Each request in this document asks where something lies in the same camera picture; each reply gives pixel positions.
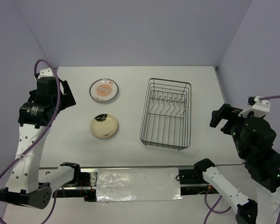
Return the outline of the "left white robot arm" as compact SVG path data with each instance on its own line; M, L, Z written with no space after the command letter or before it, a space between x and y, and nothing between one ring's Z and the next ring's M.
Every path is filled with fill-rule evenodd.
M0 201L44 209L53 193L65 184L77 186L82 181L79 164L64 162L56 170L39 178L39 167L49 122L57 114L76 104L67 81L61 81L58 90L54 70L43 69L37 73L37 88L31 91L28 101L19 109L19 144L17 162L4 188Z

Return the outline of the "cream plate with dark motif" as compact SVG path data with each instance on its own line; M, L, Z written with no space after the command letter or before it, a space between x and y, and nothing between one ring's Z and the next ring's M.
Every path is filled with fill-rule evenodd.
M97 115L91 122L91 132L98 138L111 137L117 129L117 118L107 113Z

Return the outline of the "white plate orange sunburst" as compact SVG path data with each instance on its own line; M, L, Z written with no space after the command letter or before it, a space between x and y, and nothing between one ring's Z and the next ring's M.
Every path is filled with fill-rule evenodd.
M96 80L89 88L90 97L97 102L107 102L114 99L119 92L117 83L108 78Z

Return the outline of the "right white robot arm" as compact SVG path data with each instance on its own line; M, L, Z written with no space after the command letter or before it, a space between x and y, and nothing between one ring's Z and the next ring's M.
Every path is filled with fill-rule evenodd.
M238 156L255 183L253 200L234 187L210 159L194 164L194 179L210 184L231 207L238 224L280 224L280 154L273 149L276 132L265 120L271 97L248 98L247 109L223 104L212 112L210 127L221 120L221 132L230 135Z

